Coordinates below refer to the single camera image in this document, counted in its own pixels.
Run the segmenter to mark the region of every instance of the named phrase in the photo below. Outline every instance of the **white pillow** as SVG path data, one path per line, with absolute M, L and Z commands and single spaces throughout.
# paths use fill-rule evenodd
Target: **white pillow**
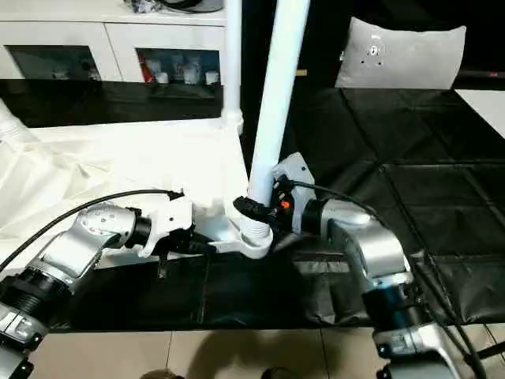
M 466 27 L 447 32 L 384 29 L 353 17 L 335 87 L 450 88 Z

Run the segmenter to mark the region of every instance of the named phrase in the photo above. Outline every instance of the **red object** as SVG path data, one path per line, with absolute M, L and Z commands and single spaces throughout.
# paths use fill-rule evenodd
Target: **red object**
M 154 81 L 154 77 L 152 76 L 151 70 L 148 67 L 148 64 L 145 62 L 145 57 L 139 54 L 139 63 L 140 69 L 142 70 L 142 75 L 144 76 L 144 81 L 146 83 L 152 83 Z

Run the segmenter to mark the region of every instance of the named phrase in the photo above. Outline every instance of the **white shelf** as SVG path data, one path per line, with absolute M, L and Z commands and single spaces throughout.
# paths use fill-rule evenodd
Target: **white shelf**
M 122 0 L 0 0 L 0 21 L 77 21 L 128 24 L 225 25 L 225 11 L 137 14 Z

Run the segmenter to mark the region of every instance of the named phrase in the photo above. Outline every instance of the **white cabinet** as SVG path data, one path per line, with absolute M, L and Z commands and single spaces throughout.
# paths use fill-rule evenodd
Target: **white cabinet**
M 105 26 L 0 21 L 0 79 L 121 81 Z
M 188 81 L 220 84 L 225 25 L 224 9 L 135 14 L 122 0 L 0 0 L 0 79 L 159 79 L 183 92 Z
M 106 24 L 106 29 L 124 81 L 146 81 L 147 67 L 151 73 L 165 73 L 170 82 L 184 82 L 192 65 L 197 71 L 194 84 L 226 80 L 220 64 L 225 51 L 224 27 Z

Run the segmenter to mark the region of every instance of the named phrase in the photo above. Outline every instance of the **black fabric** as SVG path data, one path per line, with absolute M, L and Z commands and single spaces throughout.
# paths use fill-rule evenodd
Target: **black fabric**
M 161 100 L 152 90 L 0 81 L 33 127 L 219 115 L 219 96 Z M 245 94 L 242 107 L 249 165 L 258 99 Z M 282 156 L 296 151 L 318 184 L 380 213 L 465 323 L 505 321 L 505 140 L 457 94 L 298 84 Z M 260 261 L 231 253 L 167 267 L 164 280 L 156 264 L 94 272 L 54 330 L 368 325 L 342 254 L 316 237 L 279 235 Z

